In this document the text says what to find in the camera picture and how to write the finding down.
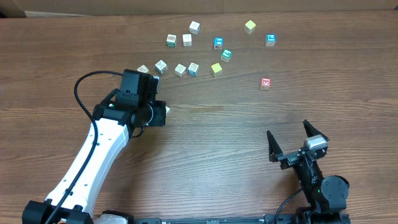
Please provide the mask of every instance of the tabletop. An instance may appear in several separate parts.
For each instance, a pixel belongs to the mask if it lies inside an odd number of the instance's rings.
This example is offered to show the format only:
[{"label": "tabletop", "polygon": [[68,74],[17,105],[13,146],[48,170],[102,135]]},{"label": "tabletop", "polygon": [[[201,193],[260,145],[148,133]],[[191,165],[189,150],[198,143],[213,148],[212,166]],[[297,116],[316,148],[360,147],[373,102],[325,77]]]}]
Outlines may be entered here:
[{"label": "tabletop", "polygon": [[[257,26],[244,31],[248,20]],[[201,24],[183,47],[191,21]],[[166,46],[168,34],[176,48]],[[273,47],[266,34],[275,34]],[[213,49],[224,38],[228,63]],[[42,202],[83,144],[90,120],[73,96],[95,70],[155,63],[169,69],[157,96],[172,112],[116,158],[98,195],[103,210],[135,217],[247,217],[275,213],[299,188],[292,169],[268,160],[266,131],[285,152],[302,147],[307,119],[330,139],[324,176],[350,182],[353,223],[398,222],[398,13],[69,17],[0,20],[0,223],[20,223]],[[181,63],[199,65],[180,78]],[[220,76],[210,67],[219,62]],[[261,77],[271,79],[259,90]],[[79,86],[92,111],[121,78],[97,75]],[[306,206],[303,195],[282,213]]]}]

